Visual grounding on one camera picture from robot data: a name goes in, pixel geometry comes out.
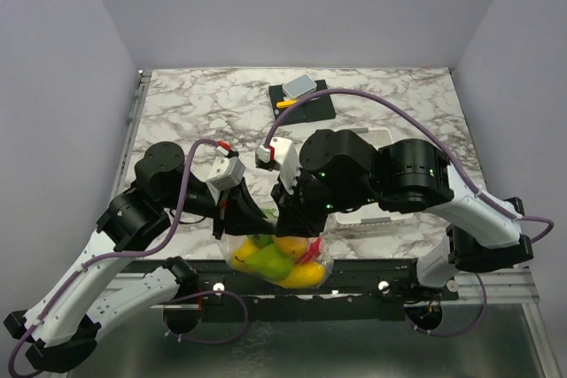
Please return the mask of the grey white rectangular box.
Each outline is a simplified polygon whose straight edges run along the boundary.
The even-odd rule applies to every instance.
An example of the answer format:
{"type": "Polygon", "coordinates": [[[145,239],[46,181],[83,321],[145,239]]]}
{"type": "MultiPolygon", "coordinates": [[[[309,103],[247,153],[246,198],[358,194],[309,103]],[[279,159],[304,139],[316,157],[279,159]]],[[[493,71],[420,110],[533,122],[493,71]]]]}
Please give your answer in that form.
{"type": "Polygon", "coordinates": [[[316,89],[317,83],[307,74],[302,74],[282,86],[283,93],[289,99],[301,98],[314,93],[316,89]]]}

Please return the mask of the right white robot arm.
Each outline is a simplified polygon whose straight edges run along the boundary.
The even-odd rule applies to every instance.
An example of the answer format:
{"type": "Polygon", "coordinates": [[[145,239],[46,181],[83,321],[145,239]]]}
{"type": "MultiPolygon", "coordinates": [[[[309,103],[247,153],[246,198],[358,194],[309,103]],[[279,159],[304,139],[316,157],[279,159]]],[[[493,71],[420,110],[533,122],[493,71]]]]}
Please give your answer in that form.
{"type": "Polygon", "coordinates": [[[333,213],[375,204],[402,214],[425,212],[449,222],[446,235],[416,261],[408,292],[426,299],[457,272],[484,273],[532,258],[510,201],[476,189],[454,159],[422,139],[376,149],[351,130],[315,131],[300,150],[282,137],[258,149],[279,175],[271,196],[277,236],[316,237],[333,213]]]}

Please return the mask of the yellow toy mango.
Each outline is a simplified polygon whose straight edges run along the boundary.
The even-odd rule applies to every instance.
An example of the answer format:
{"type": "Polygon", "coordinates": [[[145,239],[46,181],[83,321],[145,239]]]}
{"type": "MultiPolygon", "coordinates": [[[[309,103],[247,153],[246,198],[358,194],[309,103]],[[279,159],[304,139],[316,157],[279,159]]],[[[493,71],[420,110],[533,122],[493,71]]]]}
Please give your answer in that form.
{"type": "Polygon", "coordinates": [[[294,265],[288,276],[276,284],[285,289],[311,288],[320,285],[326,274],[325,266],[316,262],[309,262],[294,265]]]}

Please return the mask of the green toy pear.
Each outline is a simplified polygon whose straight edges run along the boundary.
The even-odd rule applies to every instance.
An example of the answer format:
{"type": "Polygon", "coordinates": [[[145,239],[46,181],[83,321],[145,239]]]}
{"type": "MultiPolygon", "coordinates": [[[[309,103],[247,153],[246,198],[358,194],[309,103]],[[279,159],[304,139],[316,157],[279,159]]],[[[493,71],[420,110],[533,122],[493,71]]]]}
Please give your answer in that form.
{"type": "Polygon", "coordinates": [[[294,260],[284,256],[274,244],[257,251],[245,263],[256,274],[272,282],[286,278],[294,266],[294,260]]]}

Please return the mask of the green toy fruit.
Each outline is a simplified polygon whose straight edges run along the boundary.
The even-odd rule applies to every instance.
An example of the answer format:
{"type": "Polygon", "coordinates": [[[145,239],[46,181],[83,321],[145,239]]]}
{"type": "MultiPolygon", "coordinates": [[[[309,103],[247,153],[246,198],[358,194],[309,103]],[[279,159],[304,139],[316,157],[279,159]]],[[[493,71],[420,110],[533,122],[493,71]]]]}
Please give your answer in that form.
{"type": "MultiPolygon", "coordinates": [[[[262,208],[261,210],[266,216],[267,222],[269,222],[273,227],[275,227],[278,218],[278,210],[276,208],[262,208]]],[[[257,234],[257,243],[261,248],[270,245],[272,242],[273,242],[273,233],[257,234]]]]}

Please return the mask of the yellow handled knife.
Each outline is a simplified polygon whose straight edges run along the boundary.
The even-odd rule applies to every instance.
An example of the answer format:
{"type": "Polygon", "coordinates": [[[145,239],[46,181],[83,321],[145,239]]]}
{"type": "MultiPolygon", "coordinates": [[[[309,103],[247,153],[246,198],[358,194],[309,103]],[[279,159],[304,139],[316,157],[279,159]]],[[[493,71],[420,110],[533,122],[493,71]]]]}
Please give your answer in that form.
{"type": "Polygon", "coordinates": [[[289,108],[296,103],[297,103],[296,99],[280,101],[280,102],[276,103],[276,108],[277,109],[286,109],[286,108],[289,108]]]}

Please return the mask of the white perforated plastic basket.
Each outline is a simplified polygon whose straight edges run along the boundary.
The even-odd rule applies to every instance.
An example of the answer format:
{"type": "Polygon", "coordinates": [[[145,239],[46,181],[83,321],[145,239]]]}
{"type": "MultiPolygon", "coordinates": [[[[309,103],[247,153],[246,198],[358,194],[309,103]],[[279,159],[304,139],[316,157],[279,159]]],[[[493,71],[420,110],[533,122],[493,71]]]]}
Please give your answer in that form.
{"type": "MultiPolygon", "coordinates": [[[[365,142],[375,149],[385,147],[393,143],[392,134],[387,127],[359,127],[351,128],[365,142]]],[[[409,220],[413,213],[388,212],[381,210],[377,204],[364,205],[354,212],[337,212],[334,216],[339,228],[352,228],[358,226],[382,226],[409,220]]]]}

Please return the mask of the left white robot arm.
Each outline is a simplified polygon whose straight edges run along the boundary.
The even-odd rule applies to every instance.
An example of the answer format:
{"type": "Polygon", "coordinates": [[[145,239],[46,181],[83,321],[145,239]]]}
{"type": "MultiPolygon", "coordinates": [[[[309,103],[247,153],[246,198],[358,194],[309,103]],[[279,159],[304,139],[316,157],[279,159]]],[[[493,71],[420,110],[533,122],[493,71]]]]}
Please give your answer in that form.
{"type": "Polygon", "coordinates": [[[269,231],[244,173],[238,153],[224,142],[200,139],[188,152],[172,142],[153,144],[136,163],[130,187],[112,199],[82,253],[53,289],[34,307],[5,318],[5,328],[17,341],[10,376],[18,376],[15,359],[23,346],[34,368],[31,375],[63,374],[130,316],[198,295],[198,274],[181,257],[166,259],[130,289],[110,296],[103,292],[128,264],[164,249],[185,212],[212,219],[216,237],[269,231]]]}

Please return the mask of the black cutting board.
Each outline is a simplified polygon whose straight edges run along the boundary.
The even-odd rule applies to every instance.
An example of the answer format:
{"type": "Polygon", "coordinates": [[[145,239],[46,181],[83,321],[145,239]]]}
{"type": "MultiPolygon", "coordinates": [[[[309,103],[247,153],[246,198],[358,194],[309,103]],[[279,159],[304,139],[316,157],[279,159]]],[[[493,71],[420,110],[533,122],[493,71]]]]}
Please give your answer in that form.
{"type": "MultiPolygon", "coordinates": [[[[278,102],[284,100],[284,91],[282,85],[272,85],[268,87],[268,98],[271,104],[274,120],[284,112],[284,109],[276,107],[278,102]]],[[[332,100],[329,96],[318,98],[310,101],[308,104],[303,104],[297,109],[294,109],[291,114],[283,121],[284,126],[301,124],[301,123],[314,123],[324,120],[334,120],[336,118],[336,111],[332,100]]]]}

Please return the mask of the orange toy pepper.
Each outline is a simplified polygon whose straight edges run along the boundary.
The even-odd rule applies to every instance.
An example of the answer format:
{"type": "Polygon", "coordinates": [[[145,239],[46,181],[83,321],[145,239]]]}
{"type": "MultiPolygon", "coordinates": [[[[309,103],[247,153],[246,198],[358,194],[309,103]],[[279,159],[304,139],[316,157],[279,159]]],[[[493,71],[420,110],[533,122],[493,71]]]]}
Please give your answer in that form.
{"type": "Polygon", "coordinates": [[[286,257],[298,259],[307,252],[309,241],[297,236],[273,236],[276,248],[286,257]]]}

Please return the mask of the clear zip top bag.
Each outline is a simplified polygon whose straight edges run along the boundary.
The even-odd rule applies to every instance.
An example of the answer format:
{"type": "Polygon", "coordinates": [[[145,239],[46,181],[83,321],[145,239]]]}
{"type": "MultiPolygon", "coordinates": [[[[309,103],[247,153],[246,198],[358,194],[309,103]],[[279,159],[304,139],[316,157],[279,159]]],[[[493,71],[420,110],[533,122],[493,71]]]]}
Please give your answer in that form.
{"type": "Polygon", "coordinates": [[[234,270],[284,289],[316,289],[327,280],[334,266],[320,236],[225,235],[219,247],[225,262],[234,270]]]}

